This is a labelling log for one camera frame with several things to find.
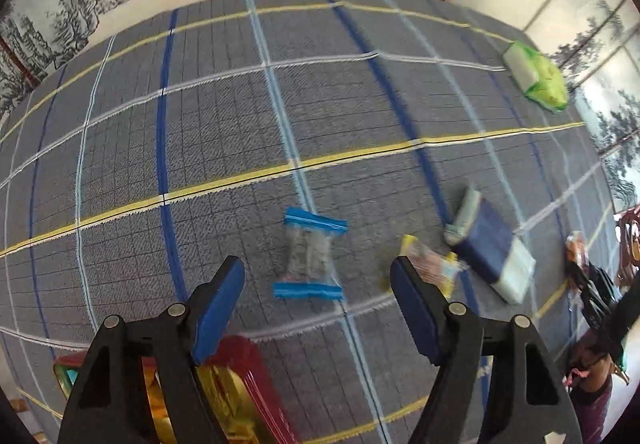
maroon cloth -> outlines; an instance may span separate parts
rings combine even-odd
[[[611,376],[597,392],[584,392],[574,388],[570,394],[575,414],[580,424],[583,444],[599,444],[611,398],[613,381]]]

metal screw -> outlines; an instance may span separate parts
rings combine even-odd
[[[522,314],[518,314],[513,321],[521,329],[527,329],[531,324],[531,321],[529,321],[529,318],[527,318],[527,316],[523,316]]]
[[[449,312],[454,316],[464,316],[466,314],[466,307],[462,303],[450,303]]]
[[[105,327],[107,327],[108,329],[112,329],[114,328],[114,326],[116,326],[118,323],[120,322],[120,318],[118,318],[116,315],[111,315],[108,316],[108,318],[106,318],[103,322],[103,325]]]
[[[169,307],[167,312],[169,312],[170,316],[177,318],[182,316],[186,310],[187,308],[182,303],[174,303]]]

